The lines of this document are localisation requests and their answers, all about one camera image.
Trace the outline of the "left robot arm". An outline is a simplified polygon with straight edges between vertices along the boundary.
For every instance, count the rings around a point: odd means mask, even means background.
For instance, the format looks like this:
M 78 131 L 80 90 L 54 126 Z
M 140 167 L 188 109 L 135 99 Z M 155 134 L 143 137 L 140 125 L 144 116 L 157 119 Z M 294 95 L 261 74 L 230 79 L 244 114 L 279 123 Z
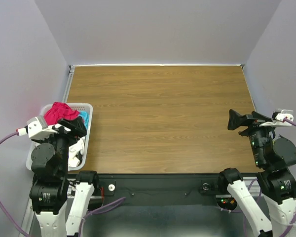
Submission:
M 87 134 L 83 119 L 60 119 L 48 125 L 42 116 L 27 122 L 28 137 L 39 145 L 31 153 L 33 211 L 43 237 L 80 237 L 91 196 L 100 188 L 96 171 L 81 171 L 74 181 L 74 200 L 66 215 L 70 146 Z

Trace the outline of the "pink t shirt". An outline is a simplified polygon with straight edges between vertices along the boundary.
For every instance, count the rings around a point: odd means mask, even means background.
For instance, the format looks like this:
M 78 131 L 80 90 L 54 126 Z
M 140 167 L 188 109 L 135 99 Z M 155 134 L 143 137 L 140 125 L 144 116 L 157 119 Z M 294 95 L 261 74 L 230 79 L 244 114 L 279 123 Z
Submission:
M 73 110 L 63 102 L 54 102 L 52 107 L 44 114 L 47 125 L 57 124 L 60 119 L 74 120 L 79 116 L 79 111 Z

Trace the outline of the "white t shirt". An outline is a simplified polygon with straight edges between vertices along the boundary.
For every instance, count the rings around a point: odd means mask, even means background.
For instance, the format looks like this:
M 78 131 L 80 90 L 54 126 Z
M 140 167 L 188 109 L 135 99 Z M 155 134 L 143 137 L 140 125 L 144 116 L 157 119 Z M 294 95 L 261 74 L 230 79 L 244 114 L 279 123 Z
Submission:
M 75 144 L 69 147 L 69 167 L 78 167 L 84 155 L 85 137 L 80 138 Z

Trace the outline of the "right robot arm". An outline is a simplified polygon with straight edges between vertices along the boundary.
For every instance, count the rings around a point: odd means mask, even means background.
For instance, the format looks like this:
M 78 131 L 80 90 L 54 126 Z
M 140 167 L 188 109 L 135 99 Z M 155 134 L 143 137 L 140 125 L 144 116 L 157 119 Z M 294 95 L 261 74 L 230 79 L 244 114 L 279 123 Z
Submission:
M 270 118 L 229 110 L 227 129 L 245 127 L 239 135 L 249 138 L 255 165 L 263 170 L 256 177 L 270 216 L 260 209 L 236 168 L 220 172 L 217 187 L 235 199 L 256 237 L 296 237 L 296 180 L 289 171 L 296 165 L 296 146 L 283 136 L 275 137 L 277 127 L 293 123 L 291 110 L 276 110 Z

